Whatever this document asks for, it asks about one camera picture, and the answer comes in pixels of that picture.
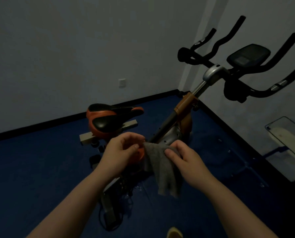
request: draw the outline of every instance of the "electrical outlet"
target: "electrical outlet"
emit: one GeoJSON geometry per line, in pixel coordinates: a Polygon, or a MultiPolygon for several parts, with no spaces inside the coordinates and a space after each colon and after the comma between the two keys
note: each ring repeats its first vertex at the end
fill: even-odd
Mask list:
{"type": "Polygon", "coordinates": [[[125,88],[126,87],[126,79],[119,79],[119,88],[125,88]]]}

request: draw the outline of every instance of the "shoe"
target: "shoe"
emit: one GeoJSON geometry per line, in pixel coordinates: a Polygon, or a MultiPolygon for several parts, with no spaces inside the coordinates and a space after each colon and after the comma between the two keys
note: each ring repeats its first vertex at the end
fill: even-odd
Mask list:
{"type": "Polygon", "coordinates": [[[166,238],[183,238],[183,234],[175,227],[168,230],[166,238]]]}

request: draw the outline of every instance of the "cloth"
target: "cloth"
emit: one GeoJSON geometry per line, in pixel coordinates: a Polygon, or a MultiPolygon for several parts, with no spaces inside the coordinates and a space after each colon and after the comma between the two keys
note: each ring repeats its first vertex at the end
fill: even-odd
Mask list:
{"type": "Polygon", "coordinates": [[[169,192],[170,195],[177,198],[180,194],[183,177],[176,165],[164,153],[169,148],[180,156],[177,149],[168,145],[148,142],[143,145],[145,151],[144,170],[154,172],[158,184],[158,193],[166,195],[169,192]]]}

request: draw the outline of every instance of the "blue floor mat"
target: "blue floor mat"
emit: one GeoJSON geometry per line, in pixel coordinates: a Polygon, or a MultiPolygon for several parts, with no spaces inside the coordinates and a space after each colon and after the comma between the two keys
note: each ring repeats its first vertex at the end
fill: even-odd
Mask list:
{"type": "MultiPolygon", "coordinates": [[[[145,113],[131,129],[147,139],[180,101],[176,96],[143,103],[145,113]]],[[[195,149],[209,170],[224,180],[243,166],[248,155],[204,112],[192,112],[195,149]]],[[[89,157],[98,151],[81,146],[79,134],[88,132],[86,119],[0,141],[0,237],[26,236],[90,172],[89,157]]],[[[280,232],[283,200],[245,171],[226,185],[273,231],[280,232]]],[[[105,231],[97,206],[81,237],[166,237],[176,226],[185,237],[226,237],[219,219],[199,191],[184,183],[181,197],[157,194],[150,176],[123,197],[126,213],[120,227],[105,231]]]]}

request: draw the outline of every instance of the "hand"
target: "hand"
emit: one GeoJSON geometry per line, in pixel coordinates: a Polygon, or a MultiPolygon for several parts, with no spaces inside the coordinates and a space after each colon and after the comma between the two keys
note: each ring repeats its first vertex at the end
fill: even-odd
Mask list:
{"type": "Polygon", "coordinates": [[[109,180],[119,176],[129,163],[132,155],[143,146],[145,137],[132,132],[123,133],[112,138],[96,168],[109,180]]]}
{"type": "Polygon", "coordinates": [[[170,149],[165,150],[165,155],[178,167],[188,184],[204,191],[205,187],[215,180],[215,177],[210,173],[200,156],[180,140],[176,140],[170,146],[176,148],[183,159],[170,149]]]}

